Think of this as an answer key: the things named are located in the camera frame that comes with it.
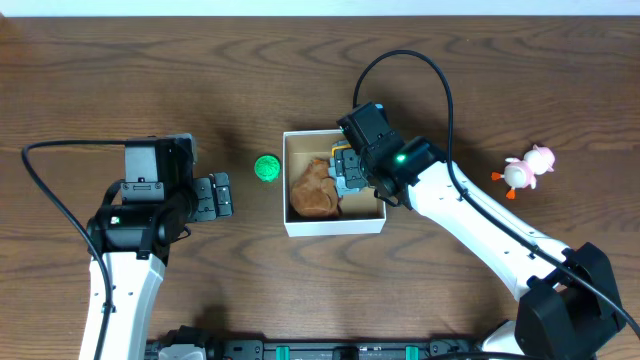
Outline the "pink white duck toy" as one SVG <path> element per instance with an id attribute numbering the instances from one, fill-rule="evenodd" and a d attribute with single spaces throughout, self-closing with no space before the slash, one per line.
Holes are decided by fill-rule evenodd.
<path id="1" fill-rule="evenodd" d="M 492 172 L 491 180 L 503 180 L 509 187 L 506 198 L 514 200 L 518 189 L 537 187 L 537 176 L 554 171 L 555 154 L 548 147 L 533 145 L 522 159 L 509 157 L 502 173 Z"/>

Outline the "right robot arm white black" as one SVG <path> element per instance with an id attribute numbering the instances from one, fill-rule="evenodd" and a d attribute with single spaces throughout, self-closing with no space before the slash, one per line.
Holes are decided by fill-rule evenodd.
<path id="1" fill-rule="evenodd" d="M 591 359 L 632 322 L 599 248 L 573 250 L 530 227 L 423 137 L 339 141 L 329 173 L 341 195 L 370 186 L 387 204 L 434 221 L 500 278 L 517 316 L 481 340 L 476 359 Z"/>

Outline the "brown plush bear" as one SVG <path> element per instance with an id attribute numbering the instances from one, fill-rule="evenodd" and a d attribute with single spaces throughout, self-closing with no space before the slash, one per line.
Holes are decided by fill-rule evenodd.
<path id="1" fill-rule="evenodd" d="M 329 175 L 330 163 L 312 160 L 290 190 L 290 204 L 305 218 L 337 218 L 341 215 L 336 182 Z"/>

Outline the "white cardboard box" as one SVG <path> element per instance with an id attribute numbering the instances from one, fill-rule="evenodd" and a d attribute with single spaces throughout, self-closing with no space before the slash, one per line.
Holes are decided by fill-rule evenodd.
<path id="1" fill-rule="evenodd" d="M 290 202 L 295 182 L 315 159 L 329 160 L 334 143 L 344 140 L 342 132 L 332 130 L 289 131 L 283 133 L 283 223 L 289 237 L 359 235 L 380 233 L 386 222 L 386 205 L 365 188 L 345 195 L 338 205 L 340 214 L 331 218 L 299 215 Z"/>

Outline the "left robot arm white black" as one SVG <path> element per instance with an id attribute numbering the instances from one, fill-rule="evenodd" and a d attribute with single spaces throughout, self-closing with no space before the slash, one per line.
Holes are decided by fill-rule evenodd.
<path id="1" fill-rule="evenodd" d="M 127 199 L 131 194 L 162 189 L 161 182 L 118 180 L 89 221 L 89 235 L 100 257 L 90 262 L 81 359 L 143 358 L 171 244 L 190 232 L 189 223 L 233 214 L 230 179 L 225 172 L 197 178 L 164 201 Z"/>

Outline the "grey yellow toy truck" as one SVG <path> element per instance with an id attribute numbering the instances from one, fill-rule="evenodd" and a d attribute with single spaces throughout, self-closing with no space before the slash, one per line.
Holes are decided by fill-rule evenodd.
<path id="1" fill-rule="evenodd" d="M 361 158 L 346 140 L 332 145 L 328 173 L 334 179 L 340 198 L 357 194 L 369 186 L 362 172 Z"/>

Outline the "green round toy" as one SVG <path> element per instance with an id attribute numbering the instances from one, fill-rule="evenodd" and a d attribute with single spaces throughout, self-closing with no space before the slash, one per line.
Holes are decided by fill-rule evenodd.
<path id="1" fill-rule="evenodd" d="M 254 173 L 263 182 L 275 181 L 279 177 L 280 172 L 280 161 L 274 155 L 262 155 L 254 163 Z"/>

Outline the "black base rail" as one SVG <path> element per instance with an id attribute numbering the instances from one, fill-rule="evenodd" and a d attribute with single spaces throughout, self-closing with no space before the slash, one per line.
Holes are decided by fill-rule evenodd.
<path id="1" fill-rule="evenodd" d="M 524 359 L 507 350 L 483 351 L 467 338 L 418 341 L 270 341 L 217 338 L 209 332 L 182 326 L 150 341 L 143 360 L 424 360 Z"/>

